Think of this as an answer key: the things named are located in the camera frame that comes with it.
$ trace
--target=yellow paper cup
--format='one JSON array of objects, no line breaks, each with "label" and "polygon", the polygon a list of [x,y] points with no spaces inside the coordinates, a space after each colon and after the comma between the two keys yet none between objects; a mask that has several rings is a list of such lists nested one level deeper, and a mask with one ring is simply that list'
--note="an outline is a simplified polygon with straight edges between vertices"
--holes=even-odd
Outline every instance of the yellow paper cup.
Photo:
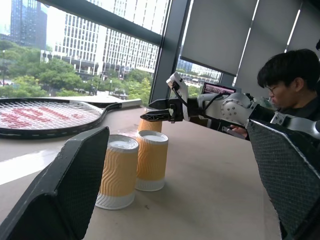
[{"label": "yellow paper cup", "polygon": [[165,185],[168,137],[160,132],[143,130],[137,134],[139,143],[135,189],[147,192]]},{"label": "yellow paper cup", "polygon": [[109,136],[100,190],[95,202],[97,207],[118,210],[134,201],[138,150],[138,142],[131,137]]},{"label": "yellow paper cup", "polygon": [[[145,108],[144,113],[149,112],[150,110]],[[140,123],[138,126],[137,135],[140,131],[148,130],[148,131],[155,131],[161,133],[162,130],[162,121],[147,121],[144,119],[140,119]]]}]

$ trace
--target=table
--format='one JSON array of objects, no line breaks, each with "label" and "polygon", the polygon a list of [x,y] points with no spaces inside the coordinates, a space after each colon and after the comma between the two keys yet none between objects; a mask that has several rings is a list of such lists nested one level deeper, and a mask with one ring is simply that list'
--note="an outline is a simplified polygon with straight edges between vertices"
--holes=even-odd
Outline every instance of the table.
[{"label": "table", "polygon": [[[114,111],[111,133],[136,128],[144,109]],[[278,240],[275,211],[262,186],[249,141],[191,122],[164,122],[169,138],[165,187],[136,191],[121,210],[94,208],[86,240]],[[56,148],[66,138],[0,140],[1,160]],[[0,222],[36,173],[0,185]]]}]

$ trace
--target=young man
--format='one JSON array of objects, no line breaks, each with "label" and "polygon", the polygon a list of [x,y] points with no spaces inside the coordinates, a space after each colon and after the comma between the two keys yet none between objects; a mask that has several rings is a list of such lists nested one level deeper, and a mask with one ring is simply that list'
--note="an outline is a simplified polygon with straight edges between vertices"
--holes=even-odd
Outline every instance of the young man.
[{"label": "young man", "polygon": [[[273,56],[258,73],[258,84],[269,89],[269,96],[283,114],[320,120],[320,97],[317,82],[320,62],[309,49],[288,51]],[[232,130],[247,136],[244,128],[231,126]]]}]

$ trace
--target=racket strings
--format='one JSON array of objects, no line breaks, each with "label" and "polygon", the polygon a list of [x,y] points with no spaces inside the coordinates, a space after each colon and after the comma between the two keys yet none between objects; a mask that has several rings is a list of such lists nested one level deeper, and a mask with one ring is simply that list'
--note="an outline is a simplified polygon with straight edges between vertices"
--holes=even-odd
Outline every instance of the racket strings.
[{"label": "racket strings", "polygon": [[76,127],[101,116],[94,107],[79,102],[0,102],[0,128],[46,130]]}]

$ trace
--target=dark shirt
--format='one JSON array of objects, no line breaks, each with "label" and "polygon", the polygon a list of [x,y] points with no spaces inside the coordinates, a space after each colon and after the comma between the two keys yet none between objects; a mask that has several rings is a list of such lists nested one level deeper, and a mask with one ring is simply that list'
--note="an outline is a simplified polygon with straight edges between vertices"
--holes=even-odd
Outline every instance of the dark shirt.
[{"label": "dark shirt", "polygon": [[317,96],[304,107],[278,109],[278,111],[283,114],[288,114],[299,118],[305,118],[311,121],[318,121],[320,120],[320,97]]}]

